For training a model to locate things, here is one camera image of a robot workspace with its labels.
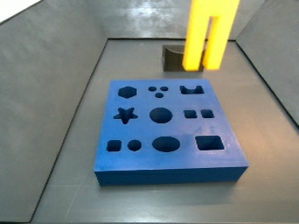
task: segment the metal panel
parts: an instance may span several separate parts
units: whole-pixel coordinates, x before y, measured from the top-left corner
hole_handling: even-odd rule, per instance
[[[0,221],[29,221],[106,38],[84,1],[0,26]]]
[[[184,39],[190,0],[88,0],[109,38]],[[264,0],[241,0],[229,39],[236,39]]]
[[[267,85],[299,125],[299,1],[268,0],[237,37]]]
[[[299,222],[297,129],[234,43],[218,71],[165,73],[162,45],[181,43],[106,42],[32,222]],[[92,168],[109,81],[180,78],[209,79],[249,162],[241,179],[98,186]]]

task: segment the black object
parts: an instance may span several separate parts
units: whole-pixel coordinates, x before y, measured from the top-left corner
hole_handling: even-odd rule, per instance
[[[182,50],[184,45],[162,46],[162,70],[165,72],[185,72],[182,68]],[[201,62],[196,72],[202,72]]]

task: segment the circular hole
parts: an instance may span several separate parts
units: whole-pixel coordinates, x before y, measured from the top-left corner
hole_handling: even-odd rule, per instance
[[[157,94],[154,94],[154,97],[156,97],[156,98],[162,98],[162,97],[164,97],[164,94],[157,93]]]
[[[154,123],[168,123],[173,118],[173,114],[166,108],[154,108],[149,113],[149,117]]]
[[[156,87],[149,87],[148,90],[149,90],[150,92],[153,92],[153,91],[156,90]]]
[[[160,136],[153,140],[152,146],[157,151],[170,152],[180,148],[180,141],[170,136]]]
[[[168,87],[160,87],[162,91],[168,91]]]
[[[141,149],[141,142],[137,141],[137,140],[132,140],[129,141],[128,145],[126,145],[126,148],[130,150],[130,151],[138,151]]]

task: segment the gray floor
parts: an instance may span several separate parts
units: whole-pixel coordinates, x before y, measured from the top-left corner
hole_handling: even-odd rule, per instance
[[[109,40],[78,106],[33,222],[297,222],[299,137],[238,47],[216,72],[164,73],[162,44]],[[237,183],[100,187],[92,171],[108,83],[206,78],[249,167]]]

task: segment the gray wall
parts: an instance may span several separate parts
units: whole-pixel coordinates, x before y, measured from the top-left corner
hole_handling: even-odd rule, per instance
[[[299,127],[299,1],[265,1],[237,44]]]
[[[88,0],[109,38],[184,39],[189,0]],[[264,0],[241,0],[229,39],[236,39]]]
[[[106,38],[80,0],[0,26],[0,221],[28,221]]]

